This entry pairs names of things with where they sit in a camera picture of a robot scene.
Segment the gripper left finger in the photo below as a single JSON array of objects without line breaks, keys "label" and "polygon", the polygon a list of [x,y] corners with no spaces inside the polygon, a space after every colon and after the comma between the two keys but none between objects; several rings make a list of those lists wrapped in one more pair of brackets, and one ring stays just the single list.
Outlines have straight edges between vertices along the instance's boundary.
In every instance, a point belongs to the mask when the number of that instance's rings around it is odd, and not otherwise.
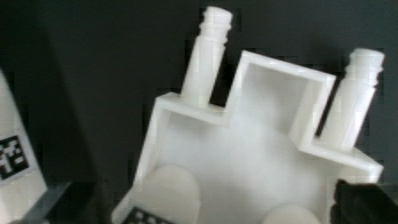
[{"label": "gripper left finger", "polygon": [[52,183],[23,216],[23,224],[110,224],[99,183]]}]

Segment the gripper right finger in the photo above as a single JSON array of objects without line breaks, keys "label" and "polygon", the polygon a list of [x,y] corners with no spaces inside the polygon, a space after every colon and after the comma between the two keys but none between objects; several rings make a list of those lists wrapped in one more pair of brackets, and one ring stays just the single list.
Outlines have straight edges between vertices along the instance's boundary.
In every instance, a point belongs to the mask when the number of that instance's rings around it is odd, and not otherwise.
[{"label": "gripper right finger", "polygon": [[398,184],[338,181],[330,224],[398,224]]}]

